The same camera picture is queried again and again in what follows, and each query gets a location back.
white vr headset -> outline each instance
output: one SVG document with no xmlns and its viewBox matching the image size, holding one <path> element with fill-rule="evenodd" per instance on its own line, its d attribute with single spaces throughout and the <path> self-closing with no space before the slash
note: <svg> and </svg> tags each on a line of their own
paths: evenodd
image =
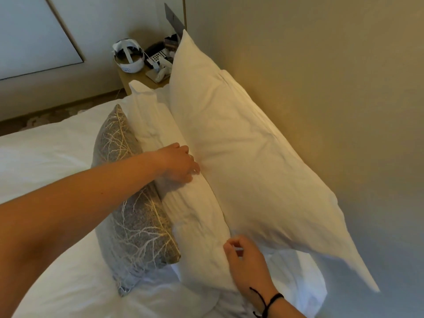
<svg viewBox="0 0 424 318">
<path fill-rule="evenodd" d="M 115 43 L 113 46 L 113 54 L 116 64 L 124 71 L 130 74 L 139 72 L 144 67 L 144 50 L 134 39 L 123 39 Z M 140 56 L 140 58 L 134 61 L 131 55 Z M 119 63 L 120 61 L 127 58 L 129 63 Z"/>
</svg>

wooden nightstand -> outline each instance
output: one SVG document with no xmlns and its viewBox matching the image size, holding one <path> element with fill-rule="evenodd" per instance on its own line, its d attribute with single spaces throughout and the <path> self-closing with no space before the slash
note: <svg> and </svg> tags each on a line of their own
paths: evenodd
<svg viewBox="0 0 424 318">
<path fill-rule="evenodd" d="M 128 84 L 130 83 L 130 81 L 133 81 L 133 80 L 138 80 L 151 89 L 160 88 L 169 83 L 169 78 L 163 80 L 161 83 L 155 83 L 153 80 L 147 77 L 146 72 L 148 72 L 150 68 L 147 67 L 146 65 L 144 65 L 141 71 L 135 74 L 128 74 L 126 72 L 123 72 L 122 69 L 119 68 L 118 66 L 116 68 L 118 69 L 119 78 L 121 78 L 121 82 L 124 85 L 125 92 L 127 93 L 127 95 L 131 95 L 131 89 Z"/>
</svg>

white bed sheet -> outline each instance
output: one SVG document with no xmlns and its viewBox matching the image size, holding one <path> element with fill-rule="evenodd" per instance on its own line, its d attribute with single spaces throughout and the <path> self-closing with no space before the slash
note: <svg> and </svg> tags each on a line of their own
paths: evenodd
<svg viewBox="0 0 424 318">
<path fill-rule="evenodd" d="M 158 98 L 168 99 L 168 88 Z M 90 167 L 100 126 L 119 103 L 94 107 L 60 123 L 0 137 L 0 203 Z M 268 260 L 285 297 L 313 317 L 326 296 L 325 283 L 310 255 L 276 254 Z M 253 317 L 240 294 L 189 290 L 171 267 L 149 274 L 121 298 L 103 261 L 94 232 L 61 255 L 36 281 L 14 314 L 23 317 Z"/>
</svg>

hand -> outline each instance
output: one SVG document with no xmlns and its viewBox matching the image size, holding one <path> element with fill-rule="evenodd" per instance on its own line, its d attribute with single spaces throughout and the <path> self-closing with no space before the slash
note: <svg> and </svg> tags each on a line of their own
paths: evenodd
<svg viewBox="0 0 424 318">
<path fill-rule="evenodd" d="M 193 180 L 192 173 L 200 173 L 199 164 L 188 154 L 188 146 L 180 147 L 180 144 L 174 143 L 155 153 L 162 165 L 162 175 L 171 180 L 188 183 Z"/>
<path fill-rule="evenodd" d="M 243 250 L 236 250 L 235 247 L 243 248 Z M 278 291 L 271 280 L 261 251 L 252 240 L 244 235 L 229 239 L 223 248 L 238 290 L 257 310 L 262 312 L 265 307 L 260 297 L 249 288 L 252 287 L 259 292 L 266 304 Z"/>
</svg>

black bracelet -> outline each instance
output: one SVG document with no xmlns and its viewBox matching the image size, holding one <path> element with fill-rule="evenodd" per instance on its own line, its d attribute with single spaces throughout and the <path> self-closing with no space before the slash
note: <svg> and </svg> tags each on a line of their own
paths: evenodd
<svg viewBox="0 0 424 318">
<path fill-rule="evenodd" d="M 253 314 L 255 315 L 255 317 L 257 317 L 257 318 L 268 318 L 268 310 L 269 310 L 269 307 L 271 307 L 271 305 L 274 303 L 274 301 L 275 300 L 277 300 L 278 298 L 284 298 L 284 296 L 282 295 L 282 294 L 280 294 L 280 293 L 278 293 L 278 294 L 276 294 L 275 296 L 273 296 L 272 298 L 271 298 L 271 300 L 269 301 L 269 304 L 267 305 L 266 303 L 265 303 L 265 300 L 263 299 L 263 297 L 261 296 L 261 294 L 260 293 L 258 293 L 255 289 L 253 289 L 252 287 L 249 287 L 249 289 L 250 290 L 252 290 L 252 291 L 254 291 L 254 292 L 256 292 L 257 294 L 258 294 L 258 296 L 261 298 L 261 300 L 262 300 L 262 302 L 263 302 L 263 304 L 264 304 L 264 306 L 265 306 L 265 309 L 264 309 L 264 311 L 263 311 L 263 313 L 262 313 L 262 316 L 258 316 L 257 314 L 256 314 L 256 312 L 255 311 L 253 311 Z"/>
</svg>

